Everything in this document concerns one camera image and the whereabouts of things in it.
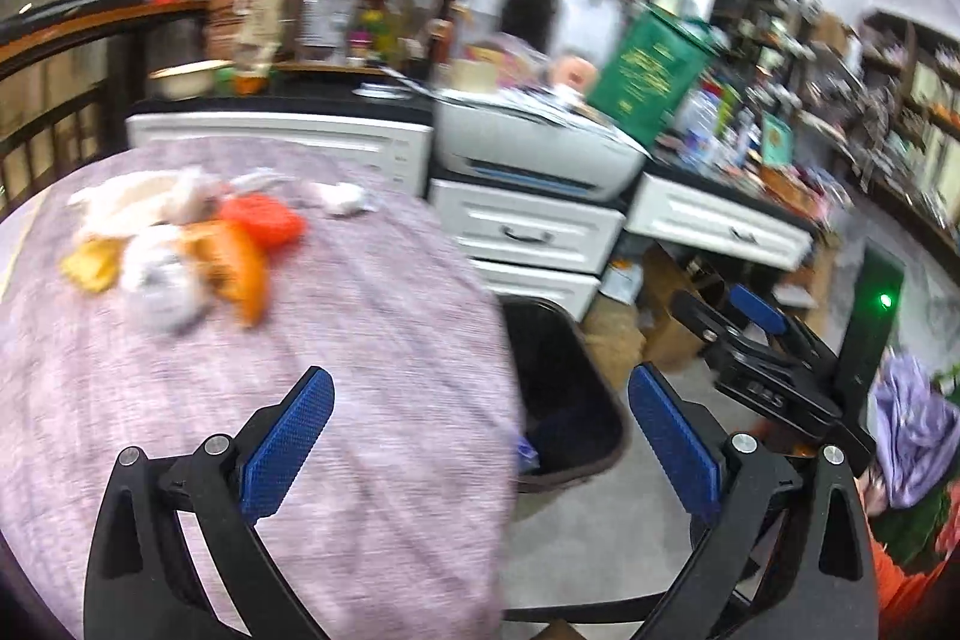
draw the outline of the white cabinet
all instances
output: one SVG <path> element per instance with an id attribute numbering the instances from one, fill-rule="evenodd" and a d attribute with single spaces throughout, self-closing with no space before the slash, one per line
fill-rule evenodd
<path id="1" fill-rule="evenodd" d="M 131 146 L 155 139 L 212 136 L 266 137 L 299 142 L 372 167 L 400 191 L 424 192 L 429 126 L 347 116 L 287 112 L 162 112 L 127 119 Z"/>
<path id="2" fill-rule="evenodd" d="M 587 314 L 593 295 L 600 287 L 597 277 L 589 274 L 555 272 L 489 261 L 471 263 L 494 293 L 548 299 L 563 307 L 578 322 Z"/>
<path id="3" fill-rule="evenodd" d="M 791 271 L 813 242 L 808 232 L 784 220 L 651 175 L 640 181 L 625 228 Z"/>
<path id="4" fill-rule="evenodd" d="M 616 210 L 433 180 L 443 231 L 470 258 L 598 274 L 616 242 Z"/>

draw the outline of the yellow object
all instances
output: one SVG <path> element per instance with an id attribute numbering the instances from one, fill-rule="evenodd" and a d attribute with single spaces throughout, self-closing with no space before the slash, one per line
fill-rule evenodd
<path id="1" fill-rule="evenodd" d="M 83 290 L 103 293 L 120 274 L 122 239 L 88 239 L 61 261 L 61 272 Z"/>
<path id="2" fill-rule="evenodd" d="M 256 325 L 267 306 L 269 271 L 247 232 L 230 220 L 208 220 L 185 226 L 181 240 L 217 295 L 237 304 L 245 326 Z"/>

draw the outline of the green box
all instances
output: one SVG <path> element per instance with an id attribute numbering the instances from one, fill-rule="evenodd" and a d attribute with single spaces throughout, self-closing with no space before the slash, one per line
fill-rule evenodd
<path id="1" fill-rule="evenodd" d="M 603 69 L 587 104 L 651 148 L 664 130 L 664 114 L 677 108 L 715 54 L 704 23 L 685 23 L 648 7 Z"/>

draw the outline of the table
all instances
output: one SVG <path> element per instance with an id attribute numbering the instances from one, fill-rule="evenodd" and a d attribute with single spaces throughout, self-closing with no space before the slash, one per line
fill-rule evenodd
<path id="1" fill-rule="evenodd" d="M 78 224 L 65 201 L 113 175 L 189 165 L 352 181 L 373 189 L 378 210 L 345 220 L 304 210 L 306 237 L 272 267 L 261 326 L 241 329 L 218 302 L 187 335 L 151 335 L 126 319 L 116 290 L 84 295 L 59 275 Z M 336 408 L 280 512 L 256 527 L 299 598 L 334 638 L 496 630 L 520 399 L 496 300 L 419 200 L 307 145 L 150 143 L 53 186 L 0 311 L 0 530 L 78 637 L 90 537 L 117 453 L 137 444 L 175 456 L 237 432 L 309 365 L 333 376 Z M 184 530 L 224 619 L 229 598 L 193 516 Z"/>

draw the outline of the crumpled yellow paper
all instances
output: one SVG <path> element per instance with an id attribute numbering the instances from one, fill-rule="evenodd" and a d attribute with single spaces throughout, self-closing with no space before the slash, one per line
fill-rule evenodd
<path id="1" fill-rule="evenodd" d="M 116 284 L 123 239 L 88 239 L 61 261 L 61 272 L 90 293 L 102 293 Z"/>

